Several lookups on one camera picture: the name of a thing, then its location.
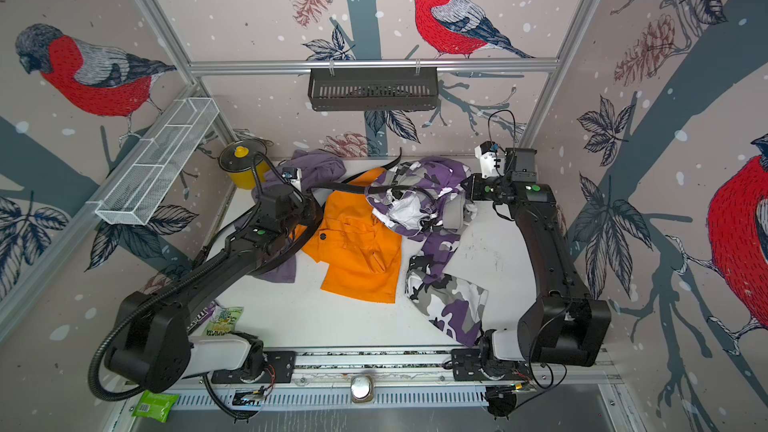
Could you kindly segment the orange trousers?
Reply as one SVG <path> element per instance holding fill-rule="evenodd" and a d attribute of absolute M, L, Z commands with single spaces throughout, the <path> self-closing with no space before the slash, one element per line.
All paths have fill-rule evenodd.
<path fill-rule="evenodd" d="M 322 290 L 367 302 L 395 302 L 402 237 L 374 216 L 364 195 L 332 192 L 318 230 L 302 251 L 328 265 Z"/>

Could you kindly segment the purple camouflage trousers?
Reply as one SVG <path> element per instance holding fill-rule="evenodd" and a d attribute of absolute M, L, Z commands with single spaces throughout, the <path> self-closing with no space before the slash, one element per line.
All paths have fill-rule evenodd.
<path fill-rule="evenodd" d="M 366 195 L 373 214 L 390 230 L 422 244 L 408 260 L 405 295 L 435 328 L 464 347 L 476 345 L 489 291 L 445 272 L 458 250 L 462 233 L 477 214 L 461 182 L 470 175 L 465 164 L 445 157 L 426 157 L 384 171 L 370 186 L 418 186 L 421 194 L 384 192 Z"/>

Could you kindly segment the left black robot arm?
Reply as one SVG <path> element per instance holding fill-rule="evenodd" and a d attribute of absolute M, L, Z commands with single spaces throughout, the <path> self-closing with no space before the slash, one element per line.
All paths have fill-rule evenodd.
<path fill-rule="evenodd" d="M 192 363 L 200 348 L 189 337 L 192 320 L 243 276 L 271 271 L 300 250 L 320 224 L 321 206 L 305 182 L 293 184 L 283 173 L 277 178 L 258 191 L 245 224 L 216 255 L 157 292 L 134 292 L 122 301 L 90 361 L 87 383 L 96 398 L 160 393 L 196 375 Z"/>

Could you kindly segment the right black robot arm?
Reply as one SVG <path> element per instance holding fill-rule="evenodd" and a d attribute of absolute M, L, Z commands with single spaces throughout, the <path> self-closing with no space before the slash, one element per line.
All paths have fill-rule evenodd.
<path fill-rule="evenodd" d="M 505 218 L 522 234 L 536 286 L 535 301 L 513 331 L 486 332 L 481 360 L 591 367 L 611 313 L 576 272 L 560 230 L 554 193 L 534 171 L 535 154 L 534 149 L 503 149 L 485 141 L 475 148 L 480 171 L 462 182 L 467 198 L 508 207 Z"/>

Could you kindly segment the yellow pot with lid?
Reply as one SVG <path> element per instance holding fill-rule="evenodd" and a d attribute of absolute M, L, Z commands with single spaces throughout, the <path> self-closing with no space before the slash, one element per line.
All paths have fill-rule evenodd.
<path fill-rule="evenodd" d="M 268 147 L 262 140 L 243 139 L 230 143 L 221 152 L 218 164 L 236 187 L 252 190 L 256 187 L 256 179 L 263 181 L 269 170 L 263 159 L 267 152 Z"/>

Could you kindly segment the green snack wrapper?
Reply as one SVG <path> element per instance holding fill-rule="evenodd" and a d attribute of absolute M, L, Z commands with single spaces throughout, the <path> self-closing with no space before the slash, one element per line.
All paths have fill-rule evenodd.
<path fill-rule="evenodd" d="M 243 307 L 217 309 L 207 322 L 203 335 L 219 337 L 233 333 L 243 312 Z"/>

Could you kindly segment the black hanging basket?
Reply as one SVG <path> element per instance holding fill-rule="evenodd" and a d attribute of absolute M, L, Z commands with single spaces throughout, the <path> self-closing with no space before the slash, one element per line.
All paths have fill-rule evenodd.
<path fill-rule="evenodd" d="M 437 70 L 426 67 L 314 69 L 308 98 L 318 112 L 428 111 L 440 103 Z"/>

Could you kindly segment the green wipes packet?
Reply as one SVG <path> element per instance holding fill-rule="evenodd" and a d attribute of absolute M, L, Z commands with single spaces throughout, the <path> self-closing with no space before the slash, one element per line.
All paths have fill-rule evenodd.
<path fill-rule="evenodd" d="M 171 409 L 179 400 L 176 394 L 144 391 L 132 412 L 133 417 L 153 419 L 166 423 Z"/>

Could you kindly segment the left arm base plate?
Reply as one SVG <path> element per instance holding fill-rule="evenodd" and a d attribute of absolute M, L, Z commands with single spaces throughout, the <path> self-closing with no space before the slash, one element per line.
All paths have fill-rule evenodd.
<path fill-rule="evenodd" d="M 290 383 L 296 357 L 295 351 L 259 349 L 238 369 L 214 371 L 210 381 L 226 385 Z"/>

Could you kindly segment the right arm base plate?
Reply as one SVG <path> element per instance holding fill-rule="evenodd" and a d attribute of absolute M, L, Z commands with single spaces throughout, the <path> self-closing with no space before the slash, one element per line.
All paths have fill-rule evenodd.
<path fill-rule="evenodd" d="M 523 361 L 498 359 L 491 352 L 480 349 L 453 349 L 448 370 L 457 382 L 532 381 Z"/>

